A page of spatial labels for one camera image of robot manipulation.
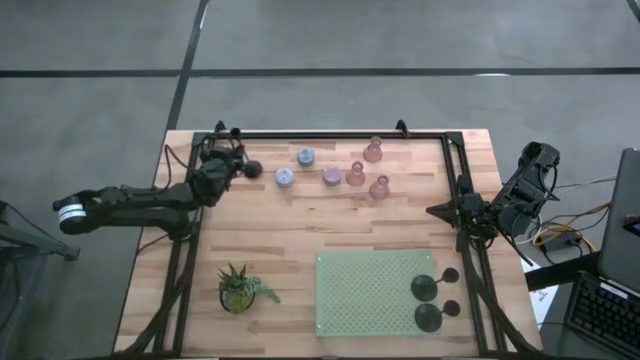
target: black suction cup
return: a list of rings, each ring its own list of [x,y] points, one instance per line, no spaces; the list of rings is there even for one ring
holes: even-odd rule
[[[418,275],[411,282],[411,292],[416,299],[428,302],[438,295],[438,285],[431,276]]]
[[[442,273],[442,281],[447,283],[454,283],[460,279],[458,270],[454,268],[446,268]]]
[[[455,300],[447,300],[442,307],[442,312],[451,317],[456,317],[460,314],[460,304]]]
[[[442,326],[442,314],[431,304],[421,304],[414,314],[416,325],[424,332],[434,332]]]
[[[244,176],[255,179],[262,174],[262,164],[255,160],[249,160],[244,164]]]

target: keyboard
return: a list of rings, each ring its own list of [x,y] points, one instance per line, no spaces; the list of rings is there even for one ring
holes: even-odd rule
[[[606,281],[580,273],[565,323],[621,355],[640,358],[640,299]]]

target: plant pot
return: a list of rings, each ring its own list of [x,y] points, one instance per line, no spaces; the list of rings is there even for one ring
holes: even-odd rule
[[[223,309],[225,309],[228,313],[233,314],[233,313],[231,312],[231,310],[229,310],[229,308],[227,307],[227,305],[224,303],[224,296],[225,296],[225,294],[226,294],[227,292],[228,292],[227,290],[222,290],[222,289],[218,290],[218,293],[220,294],[220,296],[219,296],[219,298],[218,298],[218,299],[219,299],[219,301],[220,301],[220,305],[222,306],[222,308],[223,308]],[[252,294],[251,294],[251,301],[249,302],[249,305],[247,305],[247,307],[245,307],[245,308],[244,308],[244,311],[246,311],[248,308],[250,308],[250,307],[251,307],[251,305],[253,305],[253,301],[254,301],[255,299],[256,299],[256,294],[255,294],[255,293],[252,293]]]

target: white paper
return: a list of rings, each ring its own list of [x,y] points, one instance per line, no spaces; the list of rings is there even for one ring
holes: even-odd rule
[[[533,263],[533,266],[529,266],[529,264],[524,262],[524,260],[520,259],[522,269],[525,273],[540,269],[540,265],[536,264],[533,261],[531,262]],[[551,302],[556,296],[556,291],[558,291],[558,285],[529,292],[529,296],[531,297],[531,305],[533,306],[533,313],[536,316],[537,324],[544,322],[544,318],[547,316],[547,312],[549,312],[549,308],[551,307]]]

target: small cup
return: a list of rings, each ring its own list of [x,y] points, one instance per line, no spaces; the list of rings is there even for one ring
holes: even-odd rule
[[[342,174],[340,174],[340,169],[332,166],[324,169],[322,172],[322,179],[327,186],[336,186],[340,184]]]
[[[300,164],[300,166],[308,167],[313,165],[315,154],[313,153],[312,148],[302,148],[298,150],[296,158],[298,159],[298,164]]]
[[[282,168],[276,171],[276,184],[280,188],[288,188],[293,184],[293,171]]]

